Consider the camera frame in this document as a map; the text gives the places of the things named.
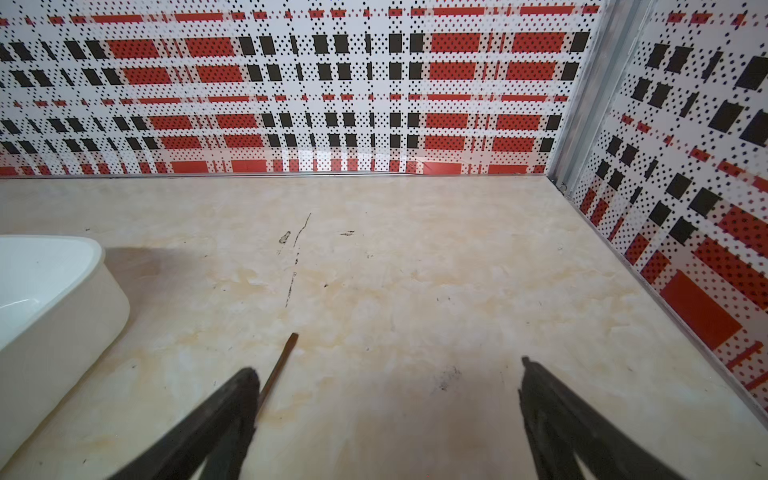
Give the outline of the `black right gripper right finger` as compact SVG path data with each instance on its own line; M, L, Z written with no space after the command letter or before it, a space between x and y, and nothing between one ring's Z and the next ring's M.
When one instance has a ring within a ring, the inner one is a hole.
M542 364L522 358L523 425L540 479L680 479Z

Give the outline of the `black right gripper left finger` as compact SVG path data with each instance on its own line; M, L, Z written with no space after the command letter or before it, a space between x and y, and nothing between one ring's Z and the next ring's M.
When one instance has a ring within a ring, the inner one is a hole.
M256 431L260 380L243 368L114 479L238 479Z

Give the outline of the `black yellow handled screwdriver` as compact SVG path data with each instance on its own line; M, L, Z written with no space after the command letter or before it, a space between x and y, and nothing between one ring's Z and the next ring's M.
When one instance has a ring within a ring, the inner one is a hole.
M284 369L284 367L285 367L285 365L286 365L286 363L287 363L287 361L288 361L288 359L290 357L290 354L292 353L293 349L295 348L295 346L296 346L296 344L298 342L298 339L299 339L299 334L297 332L293 332L289 336L288 340L286 341L286 343L285 343L285 345L283 347L283 350L282 350L282 352L281 352L281 354L280 354L280 356L279 356L279 358L277 360L277 363L273 367L273 369L272 369L272 371L271 371L271 373L270 373L270 375L269 375L269 377L268 377L264 387L262 388L262 390L261 390L261 392L259 394L259 399L258 399L258 406L259 406L259 408L258 408L258 410L261 410L265 406L266 402L268 401L268 398L269 398L273 388L275 387L275 385L276 385L276 383L277 383L277 381L278 381L278 379L279 379L279 377L280 377L280 375L281 375L281 373L282 373L282 371L283 371L283 369Z

